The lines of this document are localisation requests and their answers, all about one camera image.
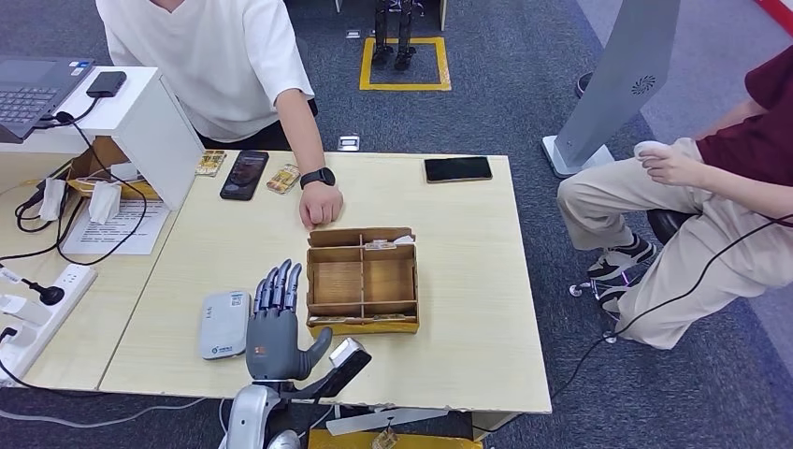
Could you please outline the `person's left hand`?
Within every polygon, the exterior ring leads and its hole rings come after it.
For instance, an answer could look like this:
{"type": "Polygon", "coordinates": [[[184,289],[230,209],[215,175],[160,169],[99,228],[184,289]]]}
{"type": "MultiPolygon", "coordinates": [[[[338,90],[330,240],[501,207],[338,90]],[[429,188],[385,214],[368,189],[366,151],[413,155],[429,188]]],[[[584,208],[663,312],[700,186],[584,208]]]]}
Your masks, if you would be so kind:
{"type": "Polygon", "coordinates": [[[301,222],[308,230],[335,222],[343,207],[343,195],[338,187],[320,181],[308,183],[302,190],[299,203],[301,222]]]}

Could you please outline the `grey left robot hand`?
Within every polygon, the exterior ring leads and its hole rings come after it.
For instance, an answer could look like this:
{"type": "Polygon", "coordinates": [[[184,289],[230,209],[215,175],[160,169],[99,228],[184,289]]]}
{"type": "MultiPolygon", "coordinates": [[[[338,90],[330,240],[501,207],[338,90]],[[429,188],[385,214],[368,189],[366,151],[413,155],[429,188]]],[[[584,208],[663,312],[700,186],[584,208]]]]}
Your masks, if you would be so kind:
{"type": "Polygon", "coordinates": [[[256,382],[302,381],[330,347],[324,327],[307,350],[298,345],[296,296],[302,266],[286,259],[256,287],[246,331],[246,366],[256,382]]]}

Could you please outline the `person's hand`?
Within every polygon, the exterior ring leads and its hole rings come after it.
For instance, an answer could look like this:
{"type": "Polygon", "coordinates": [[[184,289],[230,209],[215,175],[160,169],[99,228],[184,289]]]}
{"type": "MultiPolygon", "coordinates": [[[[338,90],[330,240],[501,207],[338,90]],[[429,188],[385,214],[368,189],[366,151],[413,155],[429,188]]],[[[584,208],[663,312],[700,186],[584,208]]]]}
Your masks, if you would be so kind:
{"type": "Polygon", "coordinates": [[[640,150],[638,158],[652,181],[665,185],[702,187],[706,166],[670,148],[640,150]]]}

